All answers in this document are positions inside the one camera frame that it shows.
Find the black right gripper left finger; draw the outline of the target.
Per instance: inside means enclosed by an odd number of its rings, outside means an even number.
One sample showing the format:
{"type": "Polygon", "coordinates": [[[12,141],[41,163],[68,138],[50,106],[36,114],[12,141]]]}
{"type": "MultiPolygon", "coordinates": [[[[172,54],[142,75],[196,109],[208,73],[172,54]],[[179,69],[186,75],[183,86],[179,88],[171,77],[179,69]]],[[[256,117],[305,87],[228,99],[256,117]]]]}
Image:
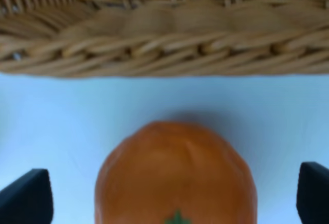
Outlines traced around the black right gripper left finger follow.
{"type": "Polygon", "coordinates": [[[47,169],[32,169],[1,190],[1,223],[51,224],[53,214],[47,169]]]}

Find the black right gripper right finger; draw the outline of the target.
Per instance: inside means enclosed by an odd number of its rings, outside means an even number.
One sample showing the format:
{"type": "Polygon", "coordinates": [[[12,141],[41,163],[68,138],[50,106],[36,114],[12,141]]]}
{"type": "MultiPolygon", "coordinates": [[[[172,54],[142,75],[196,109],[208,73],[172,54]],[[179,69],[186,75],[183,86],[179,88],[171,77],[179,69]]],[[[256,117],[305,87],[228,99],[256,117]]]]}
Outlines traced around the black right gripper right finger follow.
{"type": "Polygon", "coordinates": [[[300,166],[297,211],[302,223],[328,224],[328,169],[316,162],[300,166]]]}

